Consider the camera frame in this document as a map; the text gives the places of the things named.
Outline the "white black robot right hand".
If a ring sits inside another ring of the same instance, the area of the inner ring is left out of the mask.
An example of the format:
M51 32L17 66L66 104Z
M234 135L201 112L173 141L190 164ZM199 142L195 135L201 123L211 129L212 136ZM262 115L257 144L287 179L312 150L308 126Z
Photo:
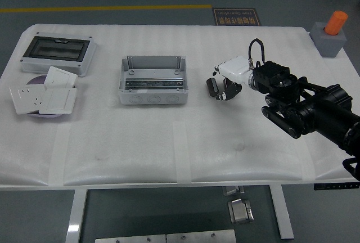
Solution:
M251 87L252 70L249 67L248 59L237 56L214 67L215 74L224 77L224 91L217 93L216 99L228 101L236 97L242 86Z

